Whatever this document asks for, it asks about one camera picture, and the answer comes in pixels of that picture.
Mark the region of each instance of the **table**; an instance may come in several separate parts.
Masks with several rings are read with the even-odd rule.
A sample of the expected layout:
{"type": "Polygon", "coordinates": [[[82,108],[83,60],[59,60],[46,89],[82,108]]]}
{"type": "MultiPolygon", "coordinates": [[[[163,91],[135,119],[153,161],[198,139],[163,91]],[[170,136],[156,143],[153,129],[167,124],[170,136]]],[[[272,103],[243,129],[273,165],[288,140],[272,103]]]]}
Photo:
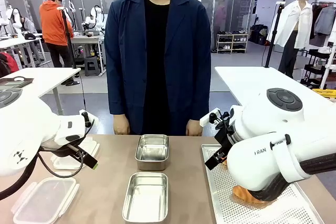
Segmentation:
{"type": "Polygon", "coordinates": [[[274,68],[215,67],[215,70],[241,105],[246,105],[251,97],[270,88],[284,88],[296,94],[303,103],[305,118],[315,116],[332,104],[328,99],[274,68]]]}
{"type": "MultiPolygon", "coordinates": [[[[27,46],[27,45],[29,45],[33,41],[37,41],[37,40],[39,41],[39,44],[41,46],[41,51],[42,51],[42,55],[43,55],[44,61],[46,61],[45,53],[44,53],[43,46],[42,46],[42,43],[41,43],[41,38],[27,40],[24,37],[18,37],[18,38],[10,38],[10,39],[1,40],[0,41],[0,50],[6,49],[6,48],[10,48],[12,50],[13,56],[15,57],[15,54],[14,54],[14,48],[15,48],[15,46],[18,46],[19,49],[20,49],[20,51],[21,51],[21,53],[25,55],[25,51],[24,51],[23,45],[26,45],[26,48],[27,48],[27,51],[28,51],[28,56],[30,58],[31,66],[34,68],[36,66],[35,66],[35,62],[34,62],[34,59],[33,59],[33,54],[31,53],[30,47],[27,46]]],[[[20,59],[15,58],[15,60],[18,63],[19,69],[22,69],[22,65],[21,65],[20,59]]],[[[26,67],[28,67],[28,62],[26,60],[26,57],[23,57],[23,60],[24,60],[24,63],[26,65],[26,67]]]]}
{"type": "Polygon", "coordinates": [[[100,44],[104,43],[104,35],[97,35],[97,36],[83,36],[83,35],[76,35],[71,39],[72,44],[97,44],[98,45],[98,52],[99,52],[99,59],[100,59],[100,74],[99,76],[102,76],[105,72],[106,69],[103,65],[102,58],[106,64],[106,54],[105,54],[105,47],[102,45],[102,53],[100,51],[100,44]]]}
{"type": "MultiPolygon", "coordinates": [[[[76,181],[80,184],[78,194],[58,224],[124,224],[122,207],[129,178],[139,172],[134,159],[138,136],[93,135],[100,143],[96,155],[98,167],[85,167],[76,181]]],[[[169,178],[170,224],[215,223],[212,202],[208,189],[206,171],[201,155],[202,144],[216,143],[213,137],[170,137],[170,163],[165,171],[169,178]]],[[[50,153],[42,153],[51,166],[50,153]]],[[[10,186],[20,175],[2,177],[0,190],[10,186]]],[[[0,201],[0,216],[3,224],[12,223],[10,208],[24,188],[32,182],[51,177],[37,161],[28,182],[17,193],[0,201]]],[[[336,218],[336,202],[320,181],[311,177],[299,185],[315,206],[325,224],[332,224],[336,218]]]]}
{"type": "Polygon", "coordinates": [[[79,71],[80,68],[24,68],[5,76],[5,78],[13,78],[16,76],[34,78],[31,84],[23,87],[23,90],[25,93],[30,93],[31,95],[36,95],[38,97],[53,90],[58,114],[63,115],[63,108],[60,102],[57,86],[71,76],[74,76],[79,71]]]}

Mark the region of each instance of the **black clothes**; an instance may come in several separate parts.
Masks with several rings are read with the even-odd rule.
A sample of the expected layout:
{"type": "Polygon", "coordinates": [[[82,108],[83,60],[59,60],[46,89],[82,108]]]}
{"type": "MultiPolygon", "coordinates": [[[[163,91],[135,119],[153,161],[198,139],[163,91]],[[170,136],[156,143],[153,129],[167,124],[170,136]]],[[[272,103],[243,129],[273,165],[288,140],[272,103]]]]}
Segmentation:
{"type": "Polygon", "coordinates": [[[164,51],[169,5],[144,0],[147,78],[142,134],[169,135],[170,111],[166,89],[164,51]]]}
{"type": "Polygon", "coordinates": [[[282,54],[279,71],[293,79],[294,65],[299,49],[294,48],[298,31],[293,31],[290,35],[282,54]]]}
{"type": "MultiPolygon", "coordinates": [[[[46,44],[49,49],[51,60],[55,68],[62,67],[62,63],[59,60],[60,55],[63,59],[64,67],[72,68],[68,46],[60,46],[60,45],[55,45],[55,44],[50,44],[50,43],[46,43],[46,44]]],[[[73,78],[70,77],[68,80],[66,80],[65,83],[68,83],[68,82],[73,82],[73,78]]]]}
{"type": "Polygon", "coordinates": [[[315,34],[314,34],[315,23],[316,23],[316,20],[319,17],[323,8],[325,8],[325,6],[313,5],[313,22],[312,22],[312,26],[311,26],[310,39],[315,38],[315,34]]]}

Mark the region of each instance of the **perforated metal tray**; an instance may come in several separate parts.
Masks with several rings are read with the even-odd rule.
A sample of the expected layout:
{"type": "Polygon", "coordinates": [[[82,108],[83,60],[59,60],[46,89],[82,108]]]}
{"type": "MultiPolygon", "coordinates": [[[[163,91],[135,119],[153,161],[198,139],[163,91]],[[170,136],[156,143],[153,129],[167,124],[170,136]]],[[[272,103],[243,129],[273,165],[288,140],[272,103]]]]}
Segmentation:
{"type": "MultiPolygon", "coordinates": [[[[220,145],[203,144],[204,161],[208,160],[220,145]]],[[[246,204],[233,196],[237,184],[226,166],[213,170],[206,168],[211,199],[217,224],[323,224],[321,217],[297,183],[291,184],[271,204],[246,204]]]]}

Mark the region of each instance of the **metal tray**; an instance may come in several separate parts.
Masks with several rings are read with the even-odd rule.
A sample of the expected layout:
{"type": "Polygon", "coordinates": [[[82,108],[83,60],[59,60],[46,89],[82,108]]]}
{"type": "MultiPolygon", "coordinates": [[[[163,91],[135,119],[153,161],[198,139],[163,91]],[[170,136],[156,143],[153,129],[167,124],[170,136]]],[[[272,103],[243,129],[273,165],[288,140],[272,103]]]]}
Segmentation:
{"type": "Polygon", "coordinates": [[[122,217],[126,223],[164,223],[168,214],[168,177],[163,173],[131,176],[122,217]]]}
{"type": "Polygon", "coordinates": [[[166,135],[142,135],[135,152],[139,170],[165,170],[169,157],[166,135]]]}
{"type": "MultiPolygon", "coordinates": [[[[204,161],[218,149],[218,144],[203,144],[204,161]]],[[[293,183],[271,204],[246,204],[232,194],[237,184],[224,165],[206,168],[213,209],[218,224],[322,224],[323,221],[297,183],[293,183]]]]}

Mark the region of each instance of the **white shirt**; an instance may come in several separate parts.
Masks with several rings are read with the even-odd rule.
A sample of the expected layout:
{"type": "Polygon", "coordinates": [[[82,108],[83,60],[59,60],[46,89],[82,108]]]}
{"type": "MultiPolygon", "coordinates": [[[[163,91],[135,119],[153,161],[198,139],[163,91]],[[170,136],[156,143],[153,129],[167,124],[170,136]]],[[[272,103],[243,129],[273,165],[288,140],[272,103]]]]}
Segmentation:
{"type": "MultiPolygon", "coordinates": [[[[272,27],[268,33],[267,40],[271,41],[272,33],[275,26],[277,16],[273,20],[272,27]]],[[[294,48],[302,49],[309,45],[309,38],[311,33],[311,26],[313,20],[312,5],[306,1],[305,7],[301,10],[299,1],[294,1],[287,5],[280,15],[277,34],[274,44],[284,47],[293,32],[297,22],[299,22],[298,36],[296,38],[294,48]]]]}

